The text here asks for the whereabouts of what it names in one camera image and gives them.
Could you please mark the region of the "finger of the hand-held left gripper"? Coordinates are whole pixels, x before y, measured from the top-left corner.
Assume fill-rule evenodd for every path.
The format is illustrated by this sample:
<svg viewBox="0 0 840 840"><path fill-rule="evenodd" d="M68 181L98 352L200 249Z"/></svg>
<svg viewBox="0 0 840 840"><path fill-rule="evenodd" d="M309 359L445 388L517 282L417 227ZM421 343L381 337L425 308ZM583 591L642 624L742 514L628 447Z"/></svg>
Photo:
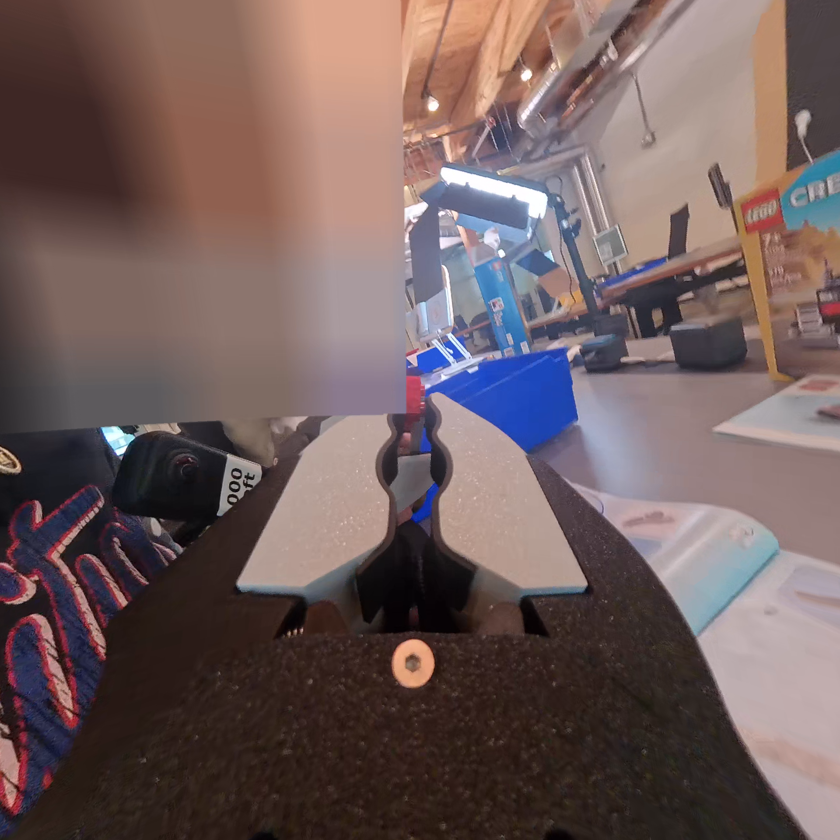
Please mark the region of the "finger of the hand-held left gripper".
<svg viewBox="0 0 840 840"><path fill-rule="evenodd" d="M392 482L395 509L411 508L425 497L434 480L431 475L431 455L397 456L397 472Z"/></svg>

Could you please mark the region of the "metal air duct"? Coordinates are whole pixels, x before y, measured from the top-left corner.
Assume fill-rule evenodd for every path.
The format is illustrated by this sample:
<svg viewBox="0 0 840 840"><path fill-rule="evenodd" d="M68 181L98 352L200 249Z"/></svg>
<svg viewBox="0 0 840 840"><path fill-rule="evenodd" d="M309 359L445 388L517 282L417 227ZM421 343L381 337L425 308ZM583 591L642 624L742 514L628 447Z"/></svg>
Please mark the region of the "metal air duct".
<svg viewBox="0 0 840 840"><path fill-rule="evenodd" d="M635 70L692 4L575 2L575 16L558 29L549 63L519 104L519 128L533 139L570 129Z"/></svg>

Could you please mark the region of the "blue plastic bin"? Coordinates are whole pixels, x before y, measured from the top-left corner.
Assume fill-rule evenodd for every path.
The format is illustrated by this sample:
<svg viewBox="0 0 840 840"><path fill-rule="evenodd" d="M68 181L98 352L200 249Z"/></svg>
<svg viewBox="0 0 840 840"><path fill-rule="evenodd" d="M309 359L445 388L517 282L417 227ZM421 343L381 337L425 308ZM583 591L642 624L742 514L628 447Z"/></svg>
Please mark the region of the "blue plastic bin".
<svg viewBox="0 0 840 840"><path fill-rule="evenodd" d="M485 359L447 378L429 376L423 386L427 396L448 396L530 454L579 421L572 370L569 349L560 345Z"/></svg>

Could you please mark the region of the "black light stand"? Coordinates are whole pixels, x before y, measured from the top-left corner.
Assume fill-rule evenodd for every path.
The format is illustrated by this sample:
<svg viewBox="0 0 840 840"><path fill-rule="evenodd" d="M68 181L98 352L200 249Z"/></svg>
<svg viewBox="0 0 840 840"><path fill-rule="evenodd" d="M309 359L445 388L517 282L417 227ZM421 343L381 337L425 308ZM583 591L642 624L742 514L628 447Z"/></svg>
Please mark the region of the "black light stand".
<svg viewBox="0 0 840 840"><path fill-rule="evenodd" d="M611 334L624 340L628 339L629 324L627 315L622 313L610 314L606 311L595 294L594 281L586 272L581 252L576 242L581 234L582 228L582 219L579 218L578 208L574 207L569 209L562 195L555 192L549 193L549 206L553 210L565 250L568 252L571 260L574 275L578 280L578 287L595 336L601 337Z"/></svg>

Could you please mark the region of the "wooden office desk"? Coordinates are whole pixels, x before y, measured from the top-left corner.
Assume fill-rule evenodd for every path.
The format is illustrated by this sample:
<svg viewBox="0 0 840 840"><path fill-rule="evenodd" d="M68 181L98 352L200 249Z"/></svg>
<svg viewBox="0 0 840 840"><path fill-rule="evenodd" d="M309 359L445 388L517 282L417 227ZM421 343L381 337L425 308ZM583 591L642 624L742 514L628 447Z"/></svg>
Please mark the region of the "wooden office desk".
<svg viewBox="0 0 840 840"><path fill-rule="evenodd" d="M682 322L679 300L686 294L746 276L740 240L730 237L683 255L653 260L642 269L604 282L597 288L596 299L603 308L631 309L636 332L653 338Z"/></svg>

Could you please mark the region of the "studio light panel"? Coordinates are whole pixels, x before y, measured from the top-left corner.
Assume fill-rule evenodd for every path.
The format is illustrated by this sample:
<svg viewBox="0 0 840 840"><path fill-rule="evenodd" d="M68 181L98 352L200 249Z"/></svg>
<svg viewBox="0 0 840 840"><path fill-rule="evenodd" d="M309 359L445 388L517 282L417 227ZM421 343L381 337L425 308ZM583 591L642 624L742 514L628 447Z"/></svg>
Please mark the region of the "studio light panel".
<svg viewBox="0 0 840 840"><path fill-rule="evenodd" d="M548 192L536 182L456 163L445 164L419 199L477 233L491 227L531 233L550 204Z"/></svg>

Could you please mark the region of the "black panel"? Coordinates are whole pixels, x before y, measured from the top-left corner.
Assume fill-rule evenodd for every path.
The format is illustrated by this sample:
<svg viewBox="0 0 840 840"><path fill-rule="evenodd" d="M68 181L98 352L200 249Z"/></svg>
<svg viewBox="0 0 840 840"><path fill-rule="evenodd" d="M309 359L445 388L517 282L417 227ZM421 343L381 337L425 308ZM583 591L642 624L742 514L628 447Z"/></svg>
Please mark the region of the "black panel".
<svg viewBox="0 0 840 840"><path fill-rule="evenodd" d="M439 239L439 209L428 204L408 235L416 305L430 301L444 288Z"/></svg>

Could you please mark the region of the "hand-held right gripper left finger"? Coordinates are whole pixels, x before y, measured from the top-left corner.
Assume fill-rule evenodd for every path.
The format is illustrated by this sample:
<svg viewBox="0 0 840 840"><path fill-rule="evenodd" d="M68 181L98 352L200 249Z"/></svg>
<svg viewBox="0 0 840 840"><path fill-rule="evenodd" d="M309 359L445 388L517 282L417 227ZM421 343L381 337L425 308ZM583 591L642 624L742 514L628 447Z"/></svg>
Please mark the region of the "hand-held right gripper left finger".
<svg viewBox="0 0 840 840"><path fill-rule="evenodd" d="M356 572L392 541L396 499L382 456L396 442L387 415L339 420L307 446L259 535L236 586L306 606L330 602L352 634L376 629L364 618Z"/></svg>

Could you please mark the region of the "yellow toy set box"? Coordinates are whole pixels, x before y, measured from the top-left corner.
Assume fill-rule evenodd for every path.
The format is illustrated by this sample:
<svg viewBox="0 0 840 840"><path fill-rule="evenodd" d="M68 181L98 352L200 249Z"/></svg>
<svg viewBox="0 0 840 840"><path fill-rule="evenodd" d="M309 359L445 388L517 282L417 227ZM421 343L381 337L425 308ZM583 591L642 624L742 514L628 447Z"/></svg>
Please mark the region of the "yellow toy set box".
<svg viewBox="0 0 840 840"><path fill-rule="evenodd" d="M735 209L770 376L838 380L838 150L760 184Z"/></svg>

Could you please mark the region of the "car cover instruction booklet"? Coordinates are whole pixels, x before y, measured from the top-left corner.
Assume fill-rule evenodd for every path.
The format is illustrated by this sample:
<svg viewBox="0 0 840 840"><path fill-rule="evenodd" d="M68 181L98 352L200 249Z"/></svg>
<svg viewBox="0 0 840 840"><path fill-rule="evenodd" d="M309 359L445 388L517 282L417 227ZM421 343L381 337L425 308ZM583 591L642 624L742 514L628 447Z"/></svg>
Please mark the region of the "car cover instruction booklet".
<svg viewBox="0 0 840 840"><path fill-rule="evenodd" d="M839 452L839 378L811 374L713 428L768 445Z"/></svg>

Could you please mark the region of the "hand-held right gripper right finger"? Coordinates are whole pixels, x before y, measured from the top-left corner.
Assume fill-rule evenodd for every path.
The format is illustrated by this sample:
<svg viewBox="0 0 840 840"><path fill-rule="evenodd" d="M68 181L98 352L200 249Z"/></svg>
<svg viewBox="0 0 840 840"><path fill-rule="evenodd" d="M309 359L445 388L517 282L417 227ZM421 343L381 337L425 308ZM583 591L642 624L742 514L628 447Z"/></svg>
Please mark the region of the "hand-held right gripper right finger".
<svg viewBox="0 0 840 840"><path fill-rule="evenodd" d="M525 599L581 595L582 567L529 457L510 436L443 393L426 400L434 581L468 632Z"/></svg>

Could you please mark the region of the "tall blue box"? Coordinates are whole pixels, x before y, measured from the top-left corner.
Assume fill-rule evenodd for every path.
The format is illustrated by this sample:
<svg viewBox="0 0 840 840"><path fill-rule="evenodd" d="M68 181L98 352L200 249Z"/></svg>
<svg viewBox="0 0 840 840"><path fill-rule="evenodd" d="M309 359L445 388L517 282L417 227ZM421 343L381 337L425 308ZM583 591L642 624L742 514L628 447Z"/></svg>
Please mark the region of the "tall blue box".
<svg viewBox="0 0 840 840"><path fill-rule="evenodd" d="M530 354L529 328L505 261L485 259L474 266L474 273L497 349L504 357Z"/></svg>

